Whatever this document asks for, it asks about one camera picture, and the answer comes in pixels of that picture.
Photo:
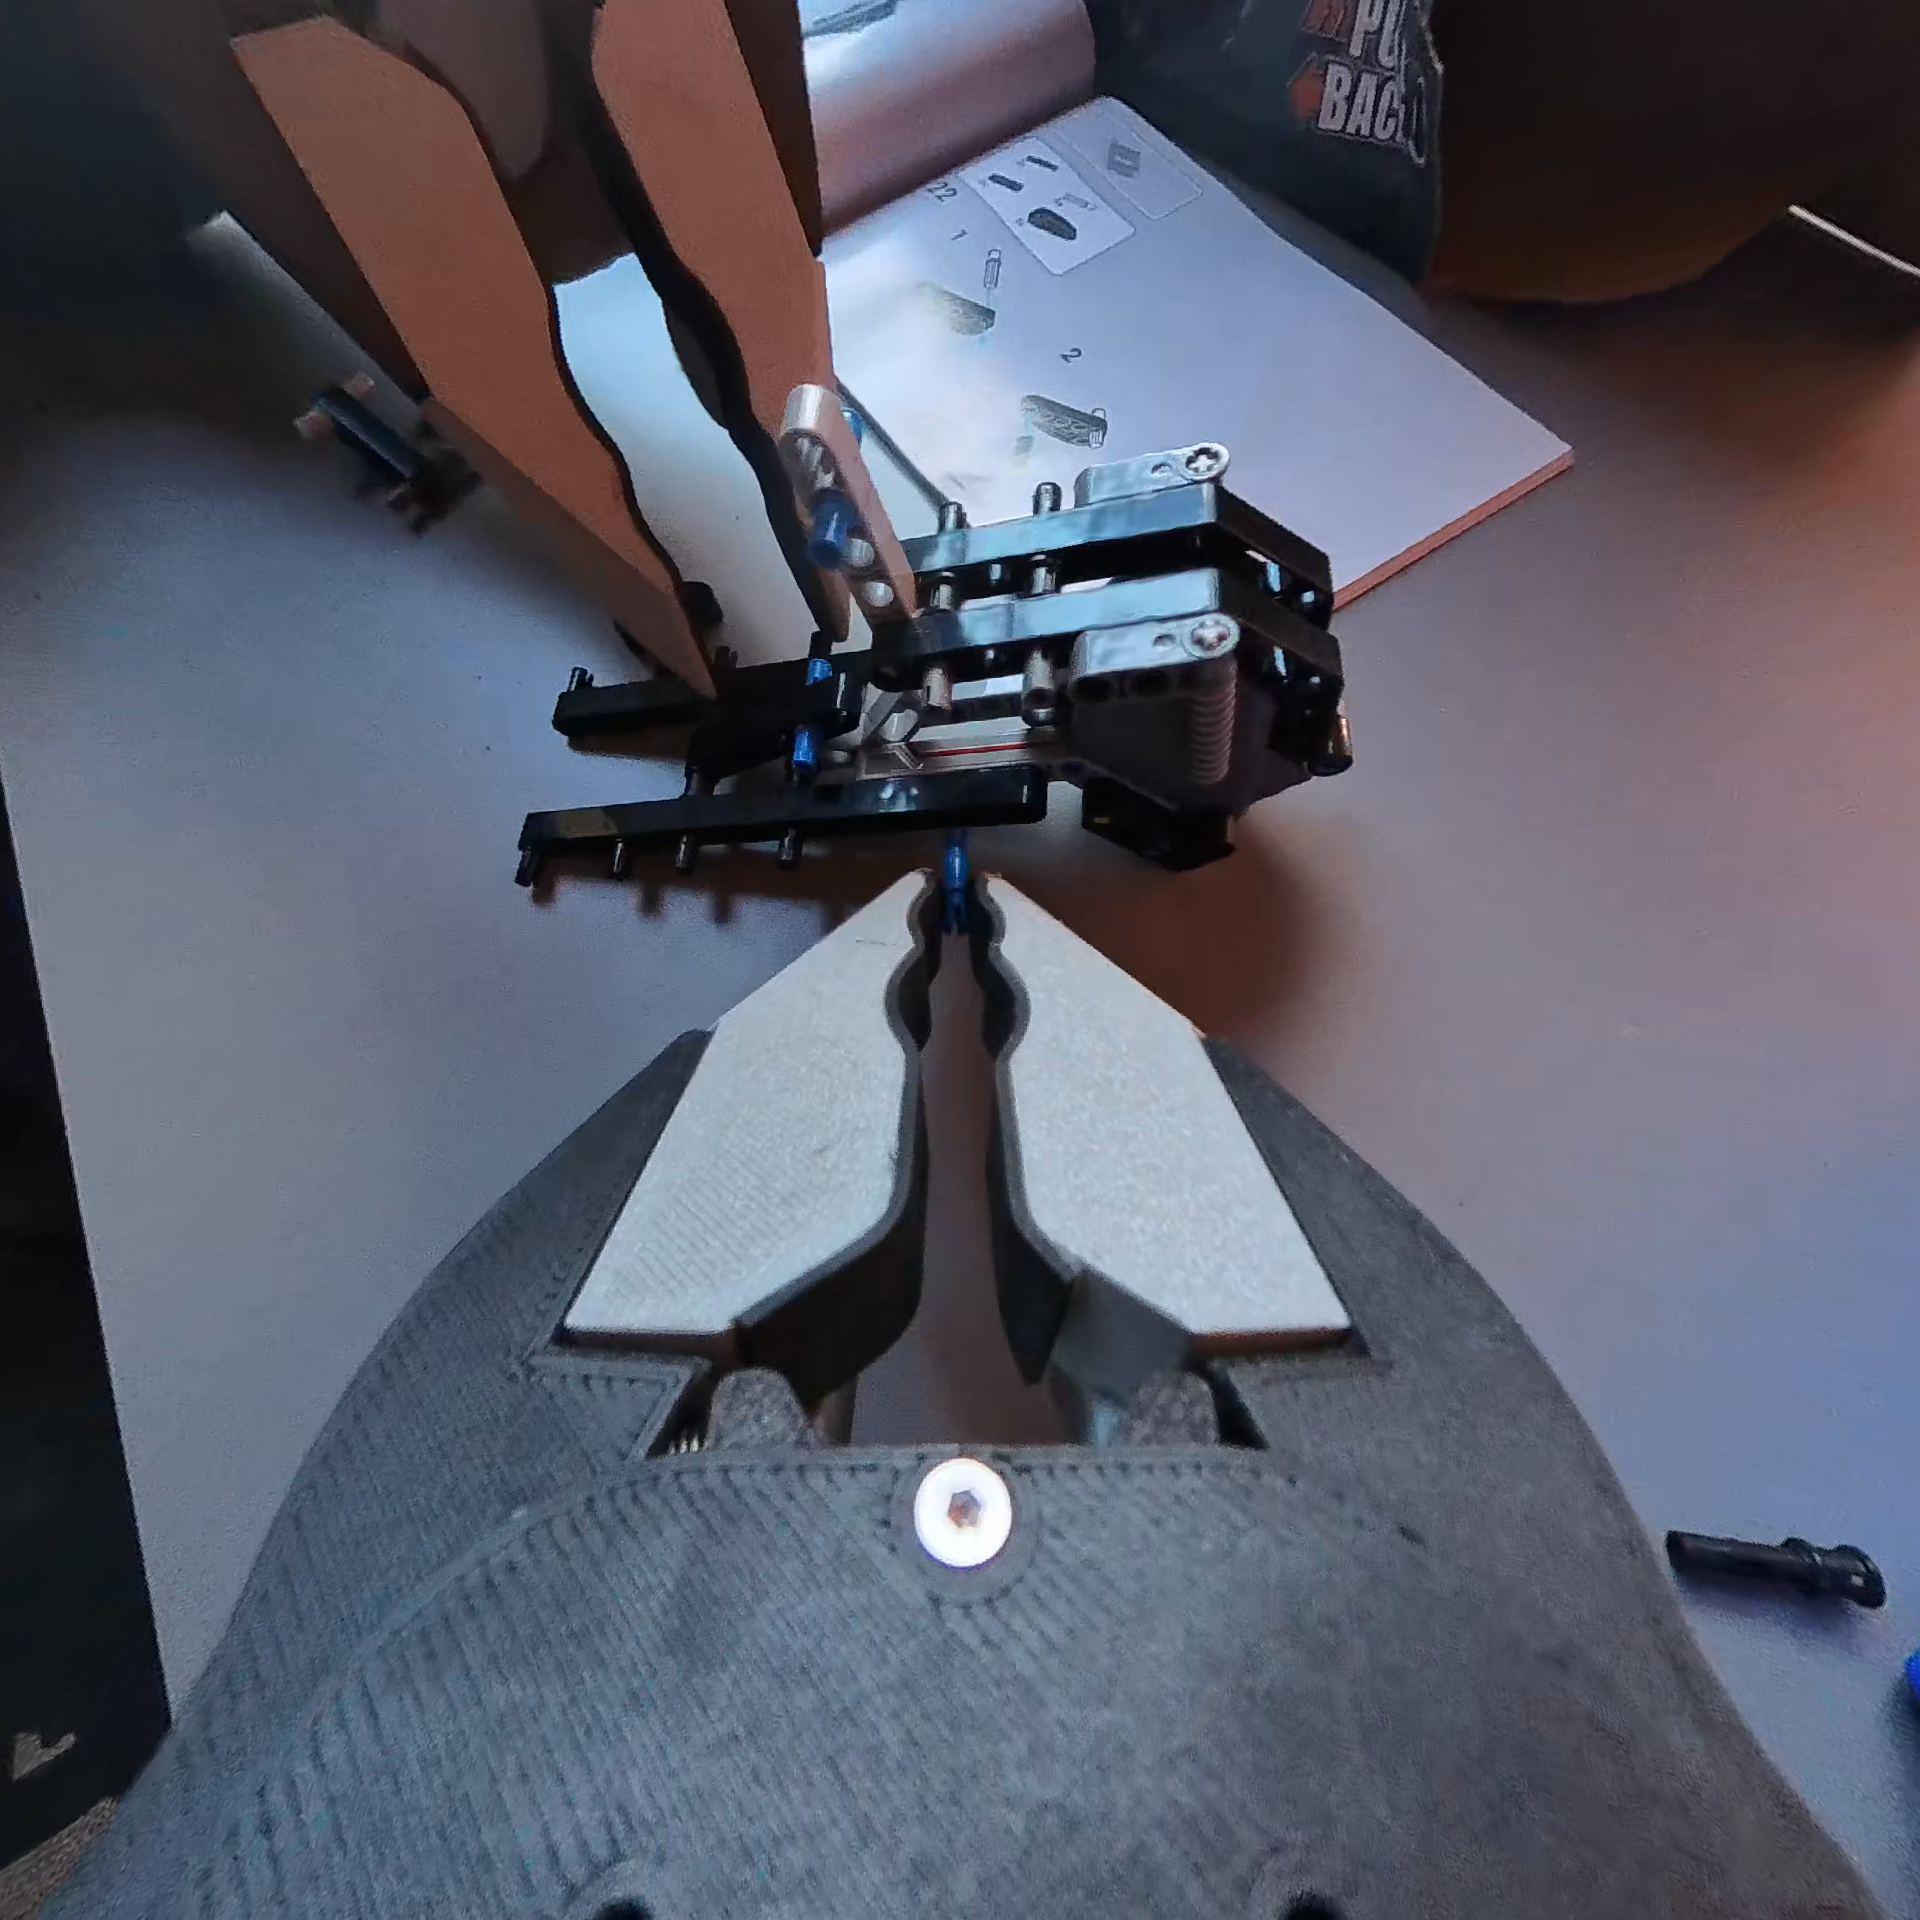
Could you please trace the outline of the dark printed lego box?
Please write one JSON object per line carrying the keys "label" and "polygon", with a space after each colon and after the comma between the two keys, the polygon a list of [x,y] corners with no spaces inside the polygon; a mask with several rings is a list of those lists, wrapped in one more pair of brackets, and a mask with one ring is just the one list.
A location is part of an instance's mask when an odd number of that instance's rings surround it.
{"label": "dark printed lego box", "polygon": [[1646,297],[1789,207],[1913,266],[1915,2],[1092,2],[1097,87],[1435,292]]}

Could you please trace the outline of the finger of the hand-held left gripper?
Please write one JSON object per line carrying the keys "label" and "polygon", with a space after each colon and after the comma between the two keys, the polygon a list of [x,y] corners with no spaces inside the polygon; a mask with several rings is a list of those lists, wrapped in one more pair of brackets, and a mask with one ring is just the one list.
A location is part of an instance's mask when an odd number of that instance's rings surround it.
{"label": "finger of the hand-held left gripper", "polygon": [[592,90],[618,220],[696,348],[816,622],[921,608],[836,389],[826,266],[726,5],[598,5]]}
{"label": "finger of the hand-held left gripper", "polygon": [[326,16],[234,37],[230,50],[414,358],[422,418],[624,633],[712,694],[683,577],[570,377],[550,288],[467,108]]}

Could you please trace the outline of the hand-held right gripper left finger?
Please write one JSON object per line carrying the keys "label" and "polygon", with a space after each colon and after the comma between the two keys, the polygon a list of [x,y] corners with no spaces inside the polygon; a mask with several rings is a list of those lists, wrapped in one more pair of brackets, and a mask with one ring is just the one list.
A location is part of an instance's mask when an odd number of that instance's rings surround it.
{"label": "hand-held right gripper left finger", "polygon": [[937,886],[912,870],[701,1036],[562,1329],[848,1386],[921,1301]]}

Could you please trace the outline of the lego instruction booklet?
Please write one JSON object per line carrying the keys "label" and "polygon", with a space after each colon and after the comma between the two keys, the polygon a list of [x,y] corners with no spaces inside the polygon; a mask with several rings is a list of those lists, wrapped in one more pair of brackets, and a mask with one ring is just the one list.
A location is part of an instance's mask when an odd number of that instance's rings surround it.
{"label": "lego instruction booklet", "polygon": [[726,5],[808,237],[844,404],[974,520],[1224,441],[1338,604],[1572,448],[1097,90],[1085,5]]}

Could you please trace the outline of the black grey lego assembly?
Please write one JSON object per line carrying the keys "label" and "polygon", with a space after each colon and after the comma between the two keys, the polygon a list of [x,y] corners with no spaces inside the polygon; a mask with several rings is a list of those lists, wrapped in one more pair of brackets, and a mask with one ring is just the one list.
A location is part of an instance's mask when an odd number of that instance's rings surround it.
{"label": "black grey lego assembly", "polygon": [[516,885],[572,856],[618,879],[712,847],[794,868],[851,836],[1035,825],[1058,784],[1085,832],[1170,872],[1230,854],[1251,806],[1354,765],[1329,554],[1230,474],[1206,438],[1042,482],[1016,518],[949,497],[933,535],[900,540],[912,617],[718,665],[712,694],[576,671],[555,730],[681,744],[681,791],[529,813]]}

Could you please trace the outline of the long black lego pin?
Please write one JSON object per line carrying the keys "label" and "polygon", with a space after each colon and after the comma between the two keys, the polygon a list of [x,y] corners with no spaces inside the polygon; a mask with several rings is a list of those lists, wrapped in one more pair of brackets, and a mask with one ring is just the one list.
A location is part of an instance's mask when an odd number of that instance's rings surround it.
{"label": "long black lego pin", "polygon": [[1764,1586],[1810,1599],[1835,1599],[1880,1610],[1888,1590],[1872,1556],[1850,1542],[1814,1544],[1806,1538],[1750,1542],[1712,1533],[1669,1528],[1665,1551],[1670,1573],[1690,1580]]}

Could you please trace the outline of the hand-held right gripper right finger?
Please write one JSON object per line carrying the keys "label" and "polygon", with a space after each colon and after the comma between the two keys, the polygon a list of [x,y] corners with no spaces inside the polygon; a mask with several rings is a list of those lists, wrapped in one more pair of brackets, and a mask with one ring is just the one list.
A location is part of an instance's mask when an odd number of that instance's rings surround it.
{"label": "hand-held right gripper right finger", "polygon": [[1203,1031],[998,876],[974,879],[998,1321],[1077,1444],[1221,1433],[1214,1369],[1354,1317]]}

